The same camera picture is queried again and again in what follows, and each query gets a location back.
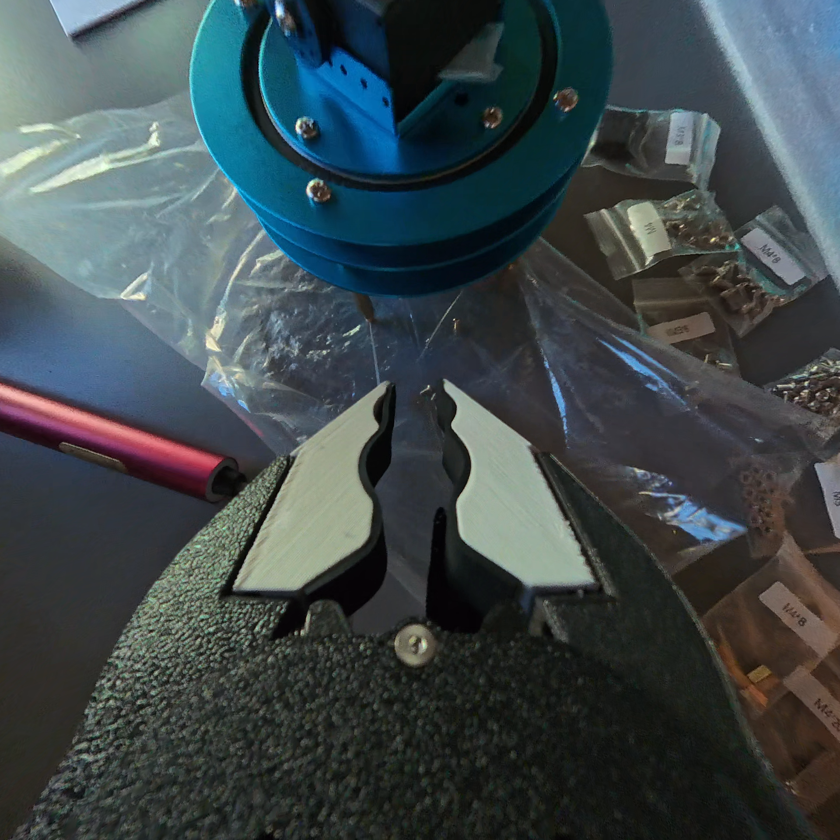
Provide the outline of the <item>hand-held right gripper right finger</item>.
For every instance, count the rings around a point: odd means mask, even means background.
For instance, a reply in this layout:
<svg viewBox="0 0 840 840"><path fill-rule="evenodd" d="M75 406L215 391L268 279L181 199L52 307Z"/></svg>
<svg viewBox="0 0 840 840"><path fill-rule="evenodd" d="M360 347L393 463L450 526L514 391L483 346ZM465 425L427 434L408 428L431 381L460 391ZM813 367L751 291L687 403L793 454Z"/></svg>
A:
<svg viewBox="0 0 840 840"><path fill-rule="evenodd" d="M601 560L547 456L449 380L434 404L452 493L434 518L427 618L515 634L544 622L544 602L602 602Z"/></svg>

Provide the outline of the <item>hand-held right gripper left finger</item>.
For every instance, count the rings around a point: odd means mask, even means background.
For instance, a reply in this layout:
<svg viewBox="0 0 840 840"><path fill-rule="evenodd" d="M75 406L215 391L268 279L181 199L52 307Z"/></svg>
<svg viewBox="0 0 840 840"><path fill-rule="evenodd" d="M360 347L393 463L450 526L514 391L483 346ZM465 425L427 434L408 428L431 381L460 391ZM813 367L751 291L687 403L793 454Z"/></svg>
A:
<svg viewBox="0 0 840 840"><path fill-rule="evenodd" d="M350 616L386 574L376 485L392 462L396 388L384 382L310 437L290 467L234 579L232 593L320 600Z"/></svg>

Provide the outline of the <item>red electric screwdriver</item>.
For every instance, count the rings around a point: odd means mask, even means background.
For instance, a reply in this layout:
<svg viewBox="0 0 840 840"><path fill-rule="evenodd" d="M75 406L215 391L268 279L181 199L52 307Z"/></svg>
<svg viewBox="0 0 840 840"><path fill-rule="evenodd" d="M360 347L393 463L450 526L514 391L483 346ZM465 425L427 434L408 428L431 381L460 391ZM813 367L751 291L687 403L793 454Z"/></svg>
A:
<svg viewBox="0 0 840 840"><path fill-rule="evenodd" d="M237 496L238 462L105 416L1 384L4 434L209 502Z"/></svg>

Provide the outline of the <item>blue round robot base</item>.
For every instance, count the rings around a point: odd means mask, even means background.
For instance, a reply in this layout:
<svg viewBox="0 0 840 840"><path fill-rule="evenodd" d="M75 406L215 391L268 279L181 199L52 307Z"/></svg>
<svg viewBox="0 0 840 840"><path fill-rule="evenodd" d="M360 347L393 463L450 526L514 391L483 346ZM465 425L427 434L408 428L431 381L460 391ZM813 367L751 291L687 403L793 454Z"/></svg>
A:
<svg viewBox="0 0 840 840"><path fill-rule="evenodd" d="M557 213L605 110L602 2L210 2L190 92L299 267L358 296L485 279Z"/></svg>

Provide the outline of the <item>grey desk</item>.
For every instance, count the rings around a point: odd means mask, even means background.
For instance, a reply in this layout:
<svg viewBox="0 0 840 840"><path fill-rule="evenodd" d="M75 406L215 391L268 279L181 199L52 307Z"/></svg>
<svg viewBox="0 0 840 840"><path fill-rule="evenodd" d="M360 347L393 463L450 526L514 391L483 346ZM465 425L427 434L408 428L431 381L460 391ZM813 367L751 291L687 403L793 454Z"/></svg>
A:
<svg viewBox="0 0 840 840"><path fill-rule="evenodd" d="M154 2L78 41L49 2L2 2L2 130L132 108L186 87L205 2ZM606 2L612 101L683 107L721 125L720 205L735 224L803 220L728 60L694 2ZM192 362L122 304L2 241L2 378L231 455L267 446L205 391ZM2 435L2 838L67 752L114 645L165 566L217 507Z"/></svg>

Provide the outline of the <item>pile of small screw bags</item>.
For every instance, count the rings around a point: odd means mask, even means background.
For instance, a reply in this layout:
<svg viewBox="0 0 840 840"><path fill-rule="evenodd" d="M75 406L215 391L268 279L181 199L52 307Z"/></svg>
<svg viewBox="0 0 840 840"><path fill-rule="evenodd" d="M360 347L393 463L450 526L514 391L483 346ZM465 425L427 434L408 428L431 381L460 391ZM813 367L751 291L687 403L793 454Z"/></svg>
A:
<svg viewBox="0 0 840 840"><path fill-rule="evenodd" d="M585 216L612 276L691 257L678 278L633 280L642 333L739 375L746 337L827 276L812 237L777 206L733 229L708 191L720 128L702 112L607 107L583 166L690 184L661 201L626 199ZM807 559L804 512L781 468L736 468L759 568L703 622L773 770L825 833L838 832L838 587Z"/></svg>

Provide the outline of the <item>large clear plastic bag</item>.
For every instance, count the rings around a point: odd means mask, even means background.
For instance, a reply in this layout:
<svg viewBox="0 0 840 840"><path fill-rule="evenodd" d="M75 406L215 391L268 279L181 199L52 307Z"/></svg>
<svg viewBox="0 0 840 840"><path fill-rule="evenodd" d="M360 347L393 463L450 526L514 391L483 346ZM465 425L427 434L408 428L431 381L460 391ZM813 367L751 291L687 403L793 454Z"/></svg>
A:
<svg viewBox="0 0 840 840"><path fill-rule="evenodd" d="M829 433L739 378L640 334L628 307L539 239L469 287L374 299L271 244L198 136L186 95L2 133L2 236L119 301L276 454L395 384L380 484L395 575L419 588L452 486L434 405L455 383L561 463L678 572L747 531L736 468L789 489ZM453 330L453 319L461 329Z"/></svg>

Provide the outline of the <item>flat white foam sheet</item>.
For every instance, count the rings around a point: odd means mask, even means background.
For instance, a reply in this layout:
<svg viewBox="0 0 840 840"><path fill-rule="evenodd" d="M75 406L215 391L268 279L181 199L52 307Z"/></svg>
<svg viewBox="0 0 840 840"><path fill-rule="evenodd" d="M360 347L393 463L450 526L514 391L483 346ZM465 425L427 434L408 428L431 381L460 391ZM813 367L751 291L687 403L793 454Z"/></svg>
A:
<svg viewBox="0 0 840 840"><path fill-rule="evenodd" d="M839 285L839 2L699 6Z"/></svg>

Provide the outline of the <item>printed instruction manual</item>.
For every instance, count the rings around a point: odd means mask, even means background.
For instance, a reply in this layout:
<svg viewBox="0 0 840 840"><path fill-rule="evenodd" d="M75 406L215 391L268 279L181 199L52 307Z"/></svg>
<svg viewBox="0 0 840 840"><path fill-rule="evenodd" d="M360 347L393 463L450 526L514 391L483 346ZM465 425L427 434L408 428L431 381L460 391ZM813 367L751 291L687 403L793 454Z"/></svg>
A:
<svg viewBox="0 0 840 840"><path fill-rule="evenodd" d="M93 29L152 1L50 1L59 24L69 39L76 39Z"/></svg>

